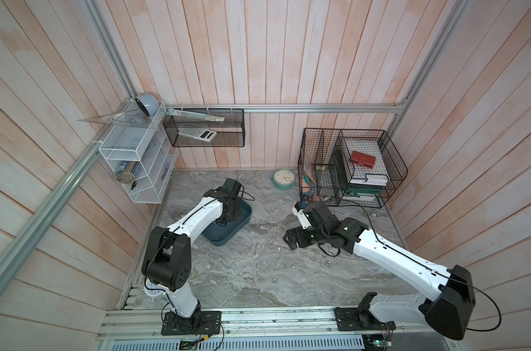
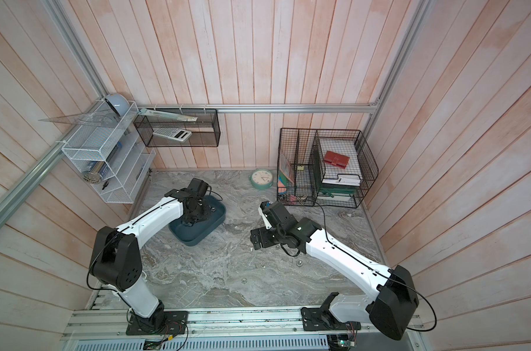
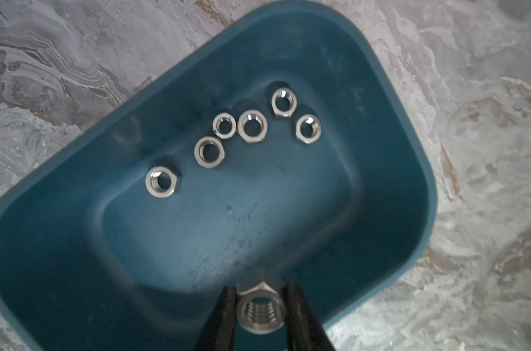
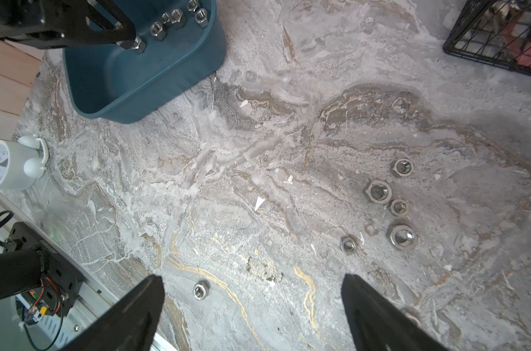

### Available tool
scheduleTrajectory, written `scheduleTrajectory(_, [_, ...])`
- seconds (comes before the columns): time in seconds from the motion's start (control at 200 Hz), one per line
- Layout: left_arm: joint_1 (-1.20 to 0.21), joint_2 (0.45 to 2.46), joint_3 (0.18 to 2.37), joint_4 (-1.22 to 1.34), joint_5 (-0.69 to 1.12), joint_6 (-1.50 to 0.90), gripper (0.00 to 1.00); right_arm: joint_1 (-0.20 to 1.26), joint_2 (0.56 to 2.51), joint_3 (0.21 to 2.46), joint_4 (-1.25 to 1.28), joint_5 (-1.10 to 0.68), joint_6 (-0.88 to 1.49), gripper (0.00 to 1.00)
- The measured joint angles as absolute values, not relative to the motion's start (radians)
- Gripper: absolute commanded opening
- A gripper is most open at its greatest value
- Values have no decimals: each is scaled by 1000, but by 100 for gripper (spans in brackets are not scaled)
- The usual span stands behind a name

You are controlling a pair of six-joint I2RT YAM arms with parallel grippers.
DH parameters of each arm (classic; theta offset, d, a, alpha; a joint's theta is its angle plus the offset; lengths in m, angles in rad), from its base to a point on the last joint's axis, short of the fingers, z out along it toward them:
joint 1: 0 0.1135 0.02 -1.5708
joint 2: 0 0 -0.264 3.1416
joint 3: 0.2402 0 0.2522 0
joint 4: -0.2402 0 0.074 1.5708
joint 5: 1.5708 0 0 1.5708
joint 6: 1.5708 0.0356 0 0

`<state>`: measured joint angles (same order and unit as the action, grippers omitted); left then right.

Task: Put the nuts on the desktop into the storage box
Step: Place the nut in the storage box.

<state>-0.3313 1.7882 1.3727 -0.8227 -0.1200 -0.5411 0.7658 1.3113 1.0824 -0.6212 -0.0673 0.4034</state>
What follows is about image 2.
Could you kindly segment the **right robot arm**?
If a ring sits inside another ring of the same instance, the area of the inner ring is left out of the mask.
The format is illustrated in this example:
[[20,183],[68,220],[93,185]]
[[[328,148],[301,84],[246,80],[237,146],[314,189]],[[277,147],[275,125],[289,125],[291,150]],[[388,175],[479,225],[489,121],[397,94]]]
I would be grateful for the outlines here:
[[303,307],[305,331],[358,329],[369,323],[382,335],[400,340],[411,330],[410,322],[424,299],[409,270],[390,268],[370,260],[333,237],[317,222],[296,219],[280,202],[259,205],[264,225],[251,230],[255,250],[278,246],[285,253],[295,250],[332,267],[360,290],[359,295],[332,292],[318,308]]

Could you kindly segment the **teal plastic storage box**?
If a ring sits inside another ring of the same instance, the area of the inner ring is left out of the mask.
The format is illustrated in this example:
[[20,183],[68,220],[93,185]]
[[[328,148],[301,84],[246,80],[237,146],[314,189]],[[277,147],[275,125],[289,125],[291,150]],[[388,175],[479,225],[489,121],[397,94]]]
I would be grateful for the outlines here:
[[203,210],[198,213],[198,216],[188,216],[192,222],[186,222],[184,218],[180,218],[168,224],[169,231],[188,247],[199,244],[225,220],[226,207],[214,196],[206,195],[201,208]]

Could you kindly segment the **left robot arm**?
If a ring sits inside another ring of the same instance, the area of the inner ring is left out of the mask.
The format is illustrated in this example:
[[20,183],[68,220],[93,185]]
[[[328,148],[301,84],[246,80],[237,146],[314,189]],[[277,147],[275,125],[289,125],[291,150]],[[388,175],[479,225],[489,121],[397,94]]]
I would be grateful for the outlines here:
[[170,190],[147,211],[116,228],[97,232],[88,274],[114,292],[130,309],[129,335],[184,333],[184,316],[174,317],[142,278],[141,248],[168,228],[188,247],[199,244],[224,219],[210,186],[193,178],[188,187]]

